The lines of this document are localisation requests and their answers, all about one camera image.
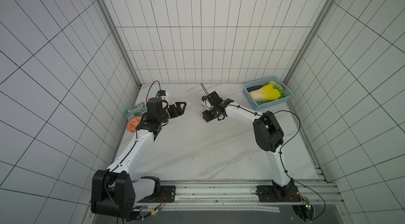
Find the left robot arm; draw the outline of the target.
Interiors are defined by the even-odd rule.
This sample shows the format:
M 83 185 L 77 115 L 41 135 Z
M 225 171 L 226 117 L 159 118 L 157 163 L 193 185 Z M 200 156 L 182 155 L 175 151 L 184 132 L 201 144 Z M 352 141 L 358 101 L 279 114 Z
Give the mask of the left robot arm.
M 105 170 L 98 170 L 92 178 L 91 211 L 117 217 L 122 221 L 135 218 L 134 205 L 143 200 L 165 200 L 157 177 L 134 179 L 132 171 L 141 155 L 152 145 L 163 125 L 184 114 L 185 102 L 169 104 L 161 97 L 150 98 L 146 113 L 136 126 L 136 132 L 123 152 Z

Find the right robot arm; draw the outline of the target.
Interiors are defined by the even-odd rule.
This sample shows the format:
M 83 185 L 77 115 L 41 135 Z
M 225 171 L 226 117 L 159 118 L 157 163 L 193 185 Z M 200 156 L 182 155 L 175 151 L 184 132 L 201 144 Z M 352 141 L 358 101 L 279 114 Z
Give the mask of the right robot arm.
M 270 111 L 259 113 L 231 99 L 223 100 L 215 91 L 203 96 L 201 102 L 206 108 L 202 113 L 206 122 L 233 117 L 253 126 L 256 144 L 266 152 L 273 174 L 272 195 L 278 199 L 289 197 L 293 193 L 295 183 L 283 165 L 284 132 L 274 113 Z

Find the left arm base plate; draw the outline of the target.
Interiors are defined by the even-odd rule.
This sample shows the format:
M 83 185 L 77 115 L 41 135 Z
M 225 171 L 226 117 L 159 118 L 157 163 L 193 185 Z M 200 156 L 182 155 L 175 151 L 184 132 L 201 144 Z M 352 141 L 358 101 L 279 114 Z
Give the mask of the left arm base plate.
M 173 203 L 175 202 L 176 195 L 176 186 L 160 186 L 158 189 L 155 189 L 152 197 L 152 202 L 166 202 Z

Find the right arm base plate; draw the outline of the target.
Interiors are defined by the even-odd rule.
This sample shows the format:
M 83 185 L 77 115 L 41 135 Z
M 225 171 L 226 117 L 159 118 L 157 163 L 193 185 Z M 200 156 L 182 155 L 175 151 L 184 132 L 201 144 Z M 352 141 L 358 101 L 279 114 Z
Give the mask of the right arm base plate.
M 256 195 L 259 202 L 265 203 L 298 203 L 301 197 L 297 186 L 280 188 L 279 186 L 257 186 Z

